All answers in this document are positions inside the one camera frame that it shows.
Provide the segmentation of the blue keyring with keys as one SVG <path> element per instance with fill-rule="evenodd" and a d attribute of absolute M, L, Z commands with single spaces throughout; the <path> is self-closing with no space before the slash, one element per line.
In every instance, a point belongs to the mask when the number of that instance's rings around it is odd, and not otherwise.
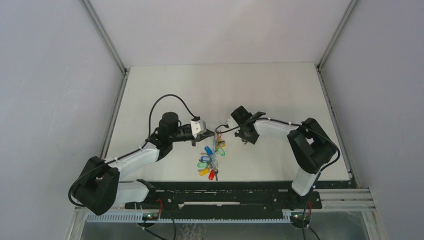
<path fill-rule="evenodd" d="M 209 181 L 219 181 L 219 158 L 225 157 L 226 141 L 222 133 L 215 133 L 212 147 L 205 146 L 197 163 L 197 172 L 201 177 L 207 176 Z"/>

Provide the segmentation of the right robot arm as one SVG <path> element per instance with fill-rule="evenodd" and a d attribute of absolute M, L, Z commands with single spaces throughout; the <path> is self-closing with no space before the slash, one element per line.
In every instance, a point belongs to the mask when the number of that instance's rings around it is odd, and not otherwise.
<path fill-rule="evenodd" d="M 341 157 L 339 147 L 311 117 L 292 123 L 268 117 L 261 111 L 252 114 L 239 106 L 229 115 L 225 125 L 234 130 L 235 137 L 244 143 L 254 145 L 259 137 L 288 141 L 299 166 L 289 194 L 289 203 L 295 208 L 302 208 L 308 203 L 308 193 L 323 170 Z"/>

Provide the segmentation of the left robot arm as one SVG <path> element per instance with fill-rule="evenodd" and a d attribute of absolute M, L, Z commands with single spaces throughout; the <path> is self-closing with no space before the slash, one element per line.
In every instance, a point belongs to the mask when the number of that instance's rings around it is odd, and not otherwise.
<path fill-rule="evenodd" d="M 145 183 L 138 180 L 124 182 L 123 179 L 136 170 L 163 159 L 176 142 L 190 141 L 195 146 L 197 142 L 214 134 L 199 117 L 181 125 L 175 112 L 166 112 L 158 127 L 136 150 L 110 160 L 91 157 L 69 188 L 68 199 L 73 205 L 87 208 L 97 216 L 103 215 L 112 207 L 131 202 L 138 202 L 143 208 L 149 209 L 156 203 L 156 194 Z"/>

